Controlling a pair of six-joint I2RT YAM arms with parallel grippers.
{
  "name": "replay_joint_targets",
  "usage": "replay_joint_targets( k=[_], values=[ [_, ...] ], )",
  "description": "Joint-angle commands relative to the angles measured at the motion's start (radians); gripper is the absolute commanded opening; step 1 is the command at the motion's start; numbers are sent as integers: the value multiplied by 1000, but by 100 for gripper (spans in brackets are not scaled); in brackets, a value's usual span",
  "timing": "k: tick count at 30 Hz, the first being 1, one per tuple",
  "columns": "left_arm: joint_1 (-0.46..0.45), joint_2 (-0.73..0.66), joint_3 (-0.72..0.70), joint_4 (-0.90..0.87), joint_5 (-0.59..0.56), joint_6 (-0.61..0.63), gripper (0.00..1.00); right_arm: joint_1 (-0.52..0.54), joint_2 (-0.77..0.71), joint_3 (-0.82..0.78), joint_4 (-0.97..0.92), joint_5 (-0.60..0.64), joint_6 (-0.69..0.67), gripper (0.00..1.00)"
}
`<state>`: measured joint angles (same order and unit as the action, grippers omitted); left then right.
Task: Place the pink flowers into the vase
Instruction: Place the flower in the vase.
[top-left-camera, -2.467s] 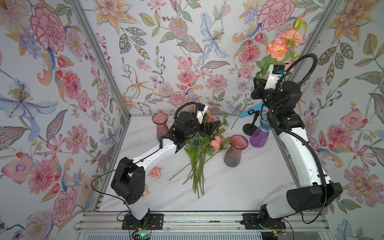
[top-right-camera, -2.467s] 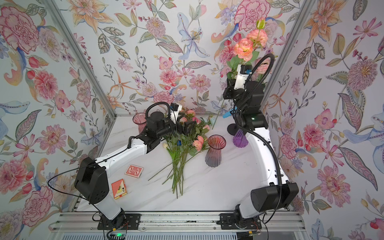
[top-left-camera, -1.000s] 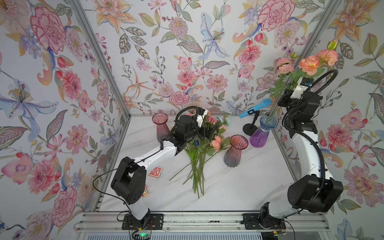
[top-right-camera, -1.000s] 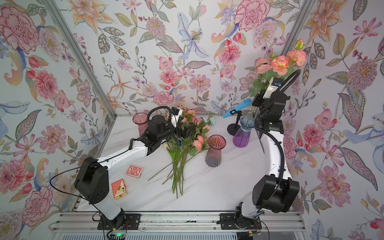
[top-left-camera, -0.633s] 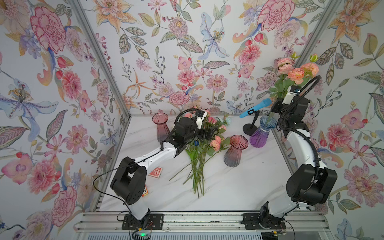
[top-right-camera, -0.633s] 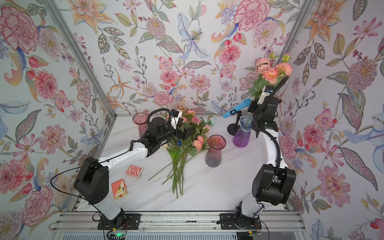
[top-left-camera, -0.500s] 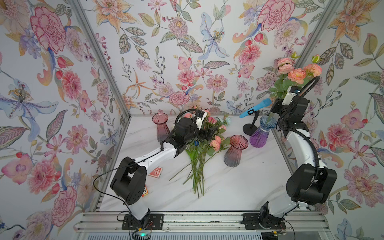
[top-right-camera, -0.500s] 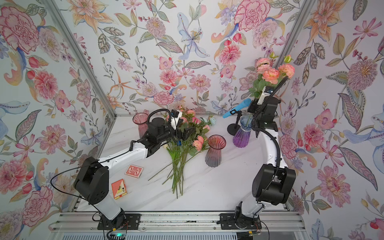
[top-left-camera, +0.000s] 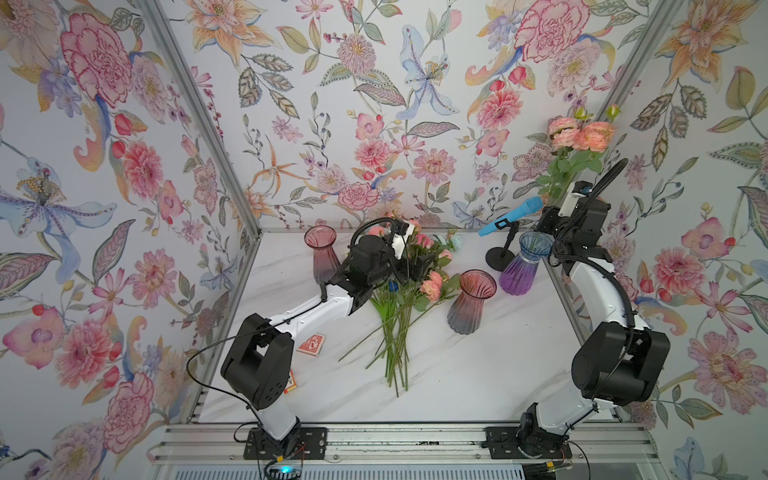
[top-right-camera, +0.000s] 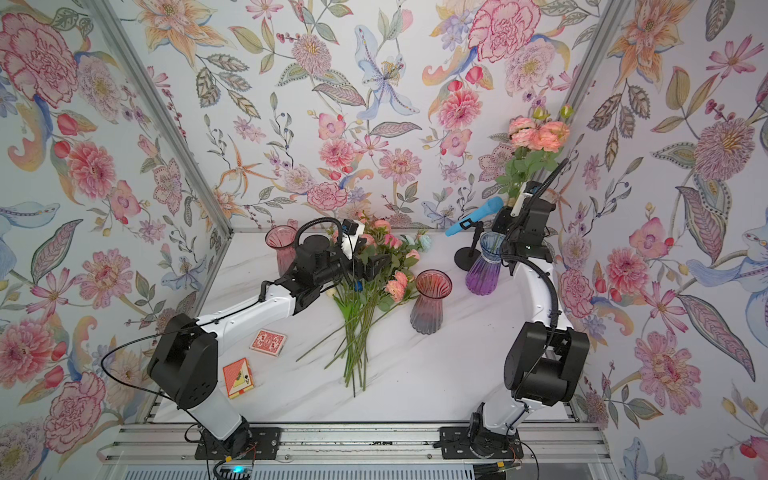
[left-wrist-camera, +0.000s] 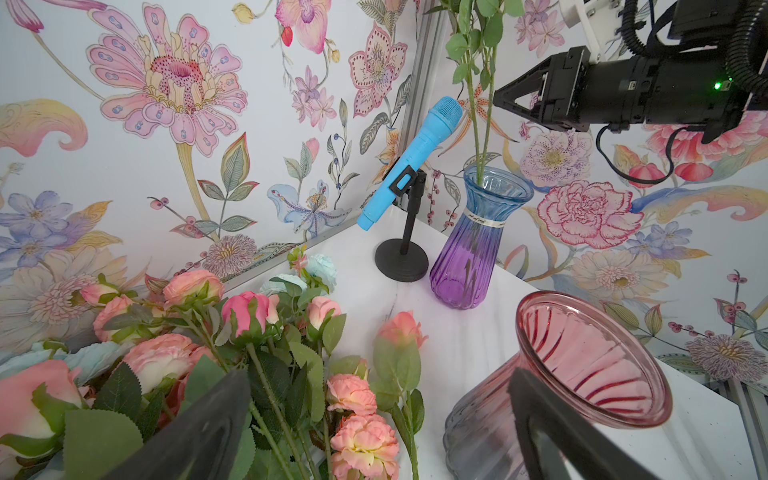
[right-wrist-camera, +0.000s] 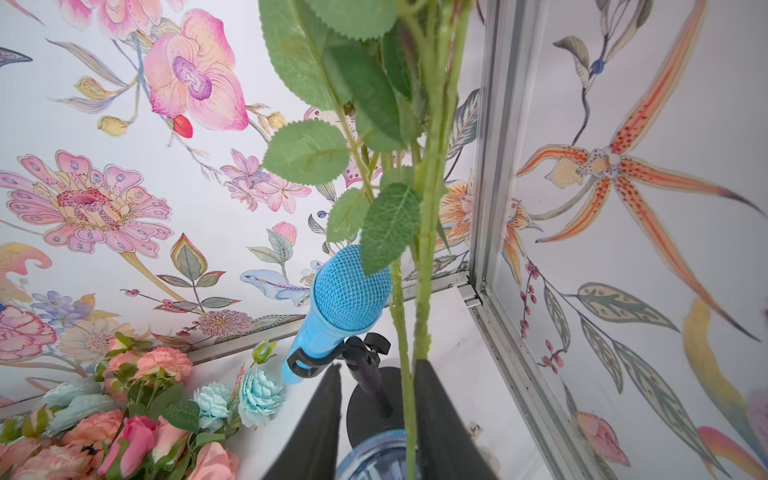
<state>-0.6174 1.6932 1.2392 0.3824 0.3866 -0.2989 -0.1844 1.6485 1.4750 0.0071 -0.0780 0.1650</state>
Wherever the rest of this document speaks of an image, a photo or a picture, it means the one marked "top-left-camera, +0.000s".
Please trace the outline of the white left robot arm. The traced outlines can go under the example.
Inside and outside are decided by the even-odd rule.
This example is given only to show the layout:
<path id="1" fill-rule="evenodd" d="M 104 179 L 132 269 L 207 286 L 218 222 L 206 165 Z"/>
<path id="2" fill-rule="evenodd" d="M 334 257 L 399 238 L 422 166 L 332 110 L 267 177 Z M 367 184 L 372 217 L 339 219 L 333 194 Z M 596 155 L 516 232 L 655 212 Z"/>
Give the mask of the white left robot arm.
<path id="1" fill-rule="evenodd" d="M 413 226 L 399 221 L 383 237 L 355 234 L 347 258 L 318 295 L 269 318 L 251 314 L 221 341 L 229 345 L 220 367 L 227 387 L 195 382 L 241 401 L 255 415 L 249 438 L 257 460 L 284 460 L 302 449 L 301 421 L 283 399 L 296 347 L 323 324 L 355 313 L 386 281 L 407 280 L 405 251 L 412 235 Z"/>

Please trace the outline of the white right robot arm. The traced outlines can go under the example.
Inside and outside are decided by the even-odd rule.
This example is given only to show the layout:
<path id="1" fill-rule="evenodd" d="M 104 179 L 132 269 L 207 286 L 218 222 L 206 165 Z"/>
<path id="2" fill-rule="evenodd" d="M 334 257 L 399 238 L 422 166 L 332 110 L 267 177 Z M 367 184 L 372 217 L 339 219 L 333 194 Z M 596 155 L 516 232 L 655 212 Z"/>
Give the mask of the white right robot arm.
<path id="1" fill-rule="evenodd" d="M 668 337 L 636 312 L 613 255 L 599 243 L 610 210 L 600 195 L 627 164 L 620 160 L 595 184 L 572 184 L 562 205 L 545 207 L 535 227 L 552 239 L 550 252 L 594 325 L 573 358 L 570 383 L 520 418 L 516 443 L 533 458 L 561 450 L 574 427 L 593 415 L 647 400 L 670 350 Z"/>

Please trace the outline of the pink flower stem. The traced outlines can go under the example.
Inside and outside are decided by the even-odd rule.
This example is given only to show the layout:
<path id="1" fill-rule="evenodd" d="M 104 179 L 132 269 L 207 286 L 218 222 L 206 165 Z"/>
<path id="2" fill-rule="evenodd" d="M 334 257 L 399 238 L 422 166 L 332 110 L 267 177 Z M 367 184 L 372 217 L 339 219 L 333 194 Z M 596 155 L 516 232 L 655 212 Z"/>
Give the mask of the pink flower stem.
<path id="1" fill-rule="evenodd" d="M 568 173 L 572 178 L 584 170 L 599 173 L 603 169 L 605 155 L 614 137 L 615 121 L 621 114 L 618 104 L 611 104 L 604 112 L 604 119 L 597 121 L 585 107 L 579 107 L 575 114 L 575 125 L 560 132 L 561 146 L 569 153 Z"/>
<path id="2" fill-rule="evenodd" d="M 552 160 L 537 182 L 539 196 L 546 206 L 560 205 L 566 188 L 573 181 L 576 171 L 571 157 L 576 151 L 577 136 L 587 120 L 587 111 L 580 107 L 571 116 L 557 116 L 549 120 L 547 134 Z"/>

